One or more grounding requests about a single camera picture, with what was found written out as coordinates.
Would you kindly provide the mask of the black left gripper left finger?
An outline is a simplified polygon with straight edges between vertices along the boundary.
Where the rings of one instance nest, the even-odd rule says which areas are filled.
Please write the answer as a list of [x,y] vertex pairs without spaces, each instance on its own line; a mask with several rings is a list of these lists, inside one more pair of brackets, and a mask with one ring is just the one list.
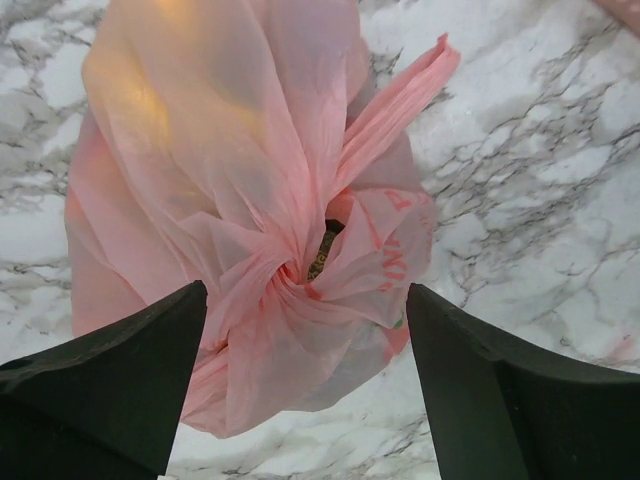
[[164,475],[206,316],[200,281],[1,367],[4,479]]

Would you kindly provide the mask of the pink plastic bag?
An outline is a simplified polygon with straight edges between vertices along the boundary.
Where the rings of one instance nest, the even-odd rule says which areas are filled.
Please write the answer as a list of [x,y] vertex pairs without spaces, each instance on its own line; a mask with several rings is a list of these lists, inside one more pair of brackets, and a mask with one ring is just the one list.
[[406,127],[445,38],[377,89],[354,1],[112,1],[65,209],[72,329],[195,280],[183,421],[228,438],[334,405],[406,347],[435,204]]

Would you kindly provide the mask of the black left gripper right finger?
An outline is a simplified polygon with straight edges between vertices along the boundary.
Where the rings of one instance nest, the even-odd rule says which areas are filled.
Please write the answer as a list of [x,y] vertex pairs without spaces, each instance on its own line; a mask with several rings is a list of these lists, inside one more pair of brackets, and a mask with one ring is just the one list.
[[406,310],[443,479],[638,477],[636,374],[543,349],[422,285]]

